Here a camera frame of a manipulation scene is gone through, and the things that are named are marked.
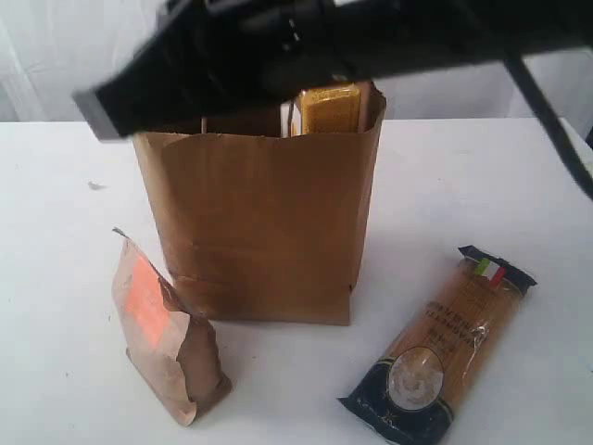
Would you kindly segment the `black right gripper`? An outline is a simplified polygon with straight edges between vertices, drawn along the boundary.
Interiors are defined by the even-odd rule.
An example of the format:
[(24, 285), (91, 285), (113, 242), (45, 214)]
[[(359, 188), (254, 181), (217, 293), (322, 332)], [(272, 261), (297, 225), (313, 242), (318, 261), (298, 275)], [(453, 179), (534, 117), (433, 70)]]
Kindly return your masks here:
[(95, 136), (126, 138), (219, 111), (281, 103), (364, 78), (368, 3), (167, 1), (121, 70), (72, 98)]

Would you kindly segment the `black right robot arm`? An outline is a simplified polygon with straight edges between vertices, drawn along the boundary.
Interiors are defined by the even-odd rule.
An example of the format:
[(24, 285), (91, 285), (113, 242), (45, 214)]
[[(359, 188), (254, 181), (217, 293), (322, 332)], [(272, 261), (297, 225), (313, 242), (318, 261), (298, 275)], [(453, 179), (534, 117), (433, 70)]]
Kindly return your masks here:
[(591, 42), (588, 1), (169, 1), (132, 59), (73, 100), (111, 141), (305, 89)]

